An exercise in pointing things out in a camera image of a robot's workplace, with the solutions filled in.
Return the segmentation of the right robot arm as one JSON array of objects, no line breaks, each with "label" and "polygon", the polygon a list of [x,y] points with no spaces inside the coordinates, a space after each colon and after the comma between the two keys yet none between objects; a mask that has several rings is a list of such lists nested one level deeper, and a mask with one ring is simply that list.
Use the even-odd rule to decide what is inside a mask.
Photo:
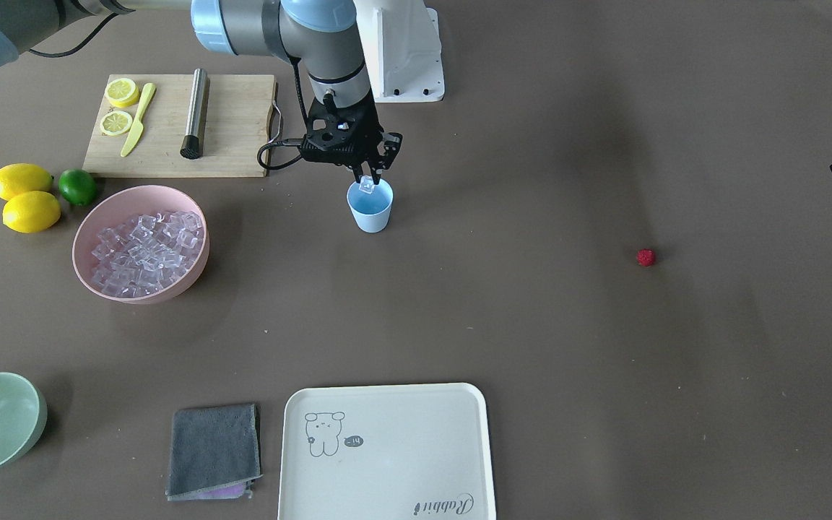
[{"label": "right robot arm", "polygon": [[380,181],[386,131],[351,1],[0,1],[0,162],[106,177]]}]

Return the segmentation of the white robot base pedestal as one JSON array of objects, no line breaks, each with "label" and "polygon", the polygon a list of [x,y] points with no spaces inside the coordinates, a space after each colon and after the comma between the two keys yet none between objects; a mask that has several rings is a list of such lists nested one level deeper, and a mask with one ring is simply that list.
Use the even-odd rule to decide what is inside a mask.
[{"label": "white robot base pedestal", "polygon": [[377,103],[433,103],[446,93],[438,14],[423,1],[355,1]]}]

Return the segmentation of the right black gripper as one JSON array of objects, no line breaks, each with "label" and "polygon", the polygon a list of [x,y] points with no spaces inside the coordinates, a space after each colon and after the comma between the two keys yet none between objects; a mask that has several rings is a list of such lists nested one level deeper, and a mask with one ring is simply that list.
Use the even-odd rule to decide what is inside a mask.
[{"label": "right black gripper", "polygon": [[385,132],[378,120],[372,92],[349,108],[338,108],[329,95],[328,103],[313,100],[307,118],[306,132],[298,146],[300,157],[313,163],[331,163],[347,167],[361,184],[363,163],[370,171],[370,184],[381,182],[384,170],[393,164],[403,136]]}]

